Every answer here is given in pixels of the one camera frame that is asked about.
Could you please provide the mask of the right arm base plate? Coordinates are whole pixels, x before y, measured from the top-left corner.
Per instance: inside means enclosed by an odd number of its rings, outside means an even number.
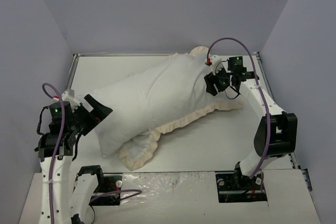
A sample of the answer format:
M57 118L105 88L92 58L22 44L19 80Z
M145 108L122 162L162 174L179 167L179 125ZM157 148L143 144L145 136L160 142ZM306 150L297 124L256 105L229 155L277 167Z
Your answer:
M216 173L215 179L218 202L221 204L267 201L260 175L254 179L243 179L241 185L236 184L233 173Z

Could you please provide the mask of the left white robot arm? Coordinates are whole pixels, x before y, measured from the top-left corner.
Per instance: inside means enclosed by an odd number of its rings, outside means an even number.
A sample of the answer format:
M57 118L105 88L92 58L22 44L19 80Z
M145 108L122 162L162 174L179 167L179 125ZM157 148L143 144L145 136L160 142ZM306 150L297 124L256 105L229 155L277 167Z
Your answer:
M83 166L73 191L69 191L70 167L78 156L79 139L113 111L89 94L84 99L91 111L73 98L61 102L53 97L47 106L51 115L49 132L40 135L35 149L43 176L39 223L84 223L93 192L106 185L100 165Z

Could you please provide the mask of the white pillow insert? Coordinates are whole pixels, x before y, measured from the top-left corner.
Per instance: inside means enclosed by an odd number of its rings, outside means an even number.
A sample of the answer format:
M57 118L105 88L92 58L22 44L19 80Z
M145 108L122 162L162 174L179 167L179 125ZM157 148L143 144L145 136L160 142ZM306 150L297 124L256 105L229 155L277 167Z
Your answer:
M106 158L125 142L171 120L171 81L165 77L131 76L88 92L113 112L97 127L101 155Z

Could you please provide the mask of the white pillowcase with cream ruffle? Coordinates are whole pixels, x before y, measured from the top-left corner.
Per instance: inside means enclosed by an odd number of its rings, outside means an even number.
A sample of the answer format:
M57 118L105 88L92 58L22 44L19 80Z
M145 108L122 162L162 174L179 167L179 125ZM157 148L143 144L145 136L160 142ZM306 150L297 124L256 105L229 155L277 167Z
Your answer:
M142 79L165 77L171 81L171 120L138 134L120 147L119 158L127 169L143 167L153 157L161 135L185 127L215 110L230 111L243 107L241 99L229 100L224 95L212 96L206 92L204 77L209 73L204 63L206 52L207 47L198 46L188 54L174 54L162 64L141 73Z

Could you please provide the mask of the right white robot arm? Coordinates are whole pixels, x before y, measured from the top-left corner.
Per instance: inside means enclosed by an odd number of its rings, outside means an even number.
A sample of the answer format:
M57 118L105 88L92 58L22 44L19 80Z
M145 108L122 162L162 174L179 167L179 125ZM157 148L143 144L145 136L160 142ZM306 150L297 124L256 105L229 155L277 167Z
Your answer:
M204 78L206 91L216 96L231 88L246 99L259 119L252 151L234 168L233 183L244 189L268 164L294 152L298 119L276 104L262 86L256 70L248 71L244 67L242 56L222 60L214 55L206 64L212 67Z

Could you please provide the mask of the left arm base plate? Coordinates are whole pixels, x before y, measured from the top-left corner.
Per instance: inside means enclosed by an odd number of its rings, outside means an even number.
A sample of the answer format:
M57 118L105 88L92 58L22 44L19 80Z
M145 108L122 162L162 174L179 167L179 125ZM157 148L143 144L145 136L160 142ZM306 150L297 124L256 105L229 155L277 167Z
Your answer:
M121 174L104 174L103 183L98 185L94 190L91 199L97 196L106 194L112 191L119 191L122 187L122 175ZM100 197L93 202L89 203L90 206L119 206L120 194L109 194Z

